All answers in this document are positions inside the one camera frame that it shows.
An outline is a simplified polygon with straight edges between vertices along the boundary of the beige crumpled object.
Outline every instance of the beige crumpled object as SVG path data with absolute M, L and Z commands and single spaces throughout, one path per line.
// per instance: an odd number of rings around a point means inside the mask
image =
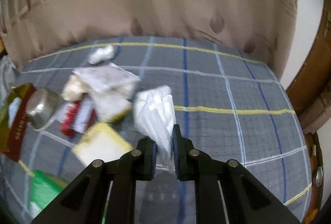
M 63 88 L 62 98 L 69 102 L 78 101 L 82 99 L 84 93 L 89 91 L 90 86 L 83 82 L 79 76 L 71 75 Z

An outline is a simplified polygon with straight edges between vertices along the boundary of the yellow stripe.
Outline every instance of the yellow stripe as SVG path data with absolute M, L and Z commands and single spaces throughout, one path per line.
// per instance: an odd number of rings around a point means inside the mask
M 232 109 L 224 109 L 224 108 L 211 108 L 211 107 L 181 107 L 178 105 L 174 106 L 177 111 L 188 111 L 188 112 L 210 112 L 210 113 L 219 113 L 219 114 L 233 114 Z M 253 115 L 253 114 L 271 114 L 271 115 L 281 115 L 284 113 L 294 114 L 294 110 L 290 109 L 282 109 L 282 110 L 263 110 L 263 109 L 242 109 L 236 110 L 238 115 Z
M 18 161 L 18 164 L 21 165 L 24 171 L 28 174 L 28 176 L 34 177 L 34 172 L 31 171 L 21 160 Z
M 301 191 L 299 194 L 295 195 L 293 198 L 289 199 L 286 203 L 284 203 L 285 206 L 288 206 L 290 203 L 294 202 L 295 200 L 299 199 L 302 195 L 304 195 L 309 188 L 312 186 L 310 183 L 303 191 Z
M 86 46 L 82 46 L 82 47 L 78 47 L 78 48 L 69 48 L 69 49 L 65 49 L 65 50 L 61 50 L 61 51 L 57 51 L 57 52 L 54 52 L 54 53 L 44 55 L 44 56 L 38 57 L 36 59 L 32 59 L 30 61 L 46 58 L 46 57 L 49 57 L 49 56 L 53 56 L 53 55 L 57 55 L 57 54 L 65 53 L 65 52 L 71 52 L 71 51 L 87 49 L 87 48 L 105 47 L 105 46 L 108 46 L 108 45 L 117 46 L 118 44 L 119 43 L 102 43 L 102 44 L 86 45 Z M 149 43 L 123 42 L 123 43 L 121 43 L 121 45 L 122 46 L 148 46 Z M 215 53 L 215 51 L 213 51 L 211 49 L 197 48 L 197 47 L 184 47 L 184 46 L 180 46 L 180 45 L 171 45 L 171 44 L 163 44 L 163 43 L 154 43 L 153 46 L 154 47 L 160 47 L 160 48 L 177 48 L 177 49 L 195 50 L 195 51 L 200 51 L 200 52 L 205 52 L 205 53 Z M 242 58 L 240 56 L 229 54 L 229 53 L 218 52 L 218 54 L 228 56 L 228 57 L 233 57 L 233 58 L 240 59 L 240 60 L 245 60 L 247 62 L 262 63 L 261 61 L 250 60 L 250 59 Z

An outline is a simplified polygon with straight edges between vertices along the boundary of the plaid bedsheet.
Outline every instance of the plaid bedsheet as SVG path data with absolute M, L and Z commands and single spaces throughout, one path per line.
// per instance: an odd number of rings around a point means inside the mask
M 121 37 L 82 43 L 27 63 L 16 85 L 32 82 L 62 93 L 72 69 L 90 67 L 97 47 L 116 46 L 115 64 L 141 79 L 138 91 L 168 85 L 182 135 L 212 158 L 237 159 L 302 220 L 310 203 L 311 169 L 305 140 L 287 95 L 264 64 L 206 40 Z M 128 115 L 116 130 L 136 146 L 142 138 Z M 54 122 L 42 132 L 28 127 L 20 163 L 2 157 L 0 193 L 20 223 L 29 214 L 29 170 L 72 181 L 83 165 Z M 136 223 L 195 223 L 194 183 L 178 182 L 158 168 L 152 182 L 137 182 Z

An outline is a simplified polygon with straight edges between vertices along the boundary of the green packet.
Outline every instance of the green packet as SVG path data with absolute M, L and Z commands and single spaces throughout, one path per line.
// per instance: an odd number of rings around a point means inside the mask
M 30 185 L 30 215 L 35 218 L 68 184 L 61 178 L 34 171 Z M 102 224 L 105 223 L 108 203 L 105 206 Z

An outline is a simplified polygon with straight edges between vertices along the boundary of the metal cup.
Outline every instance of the metal cup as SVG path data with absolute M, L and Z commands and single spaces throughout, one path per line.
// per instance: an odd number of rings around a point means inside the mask
M 48 126 L 60 104 L 60 96 L 47 88 L 36 90 L 26 105 L 26 113 L 34 127 L 39 130 Z

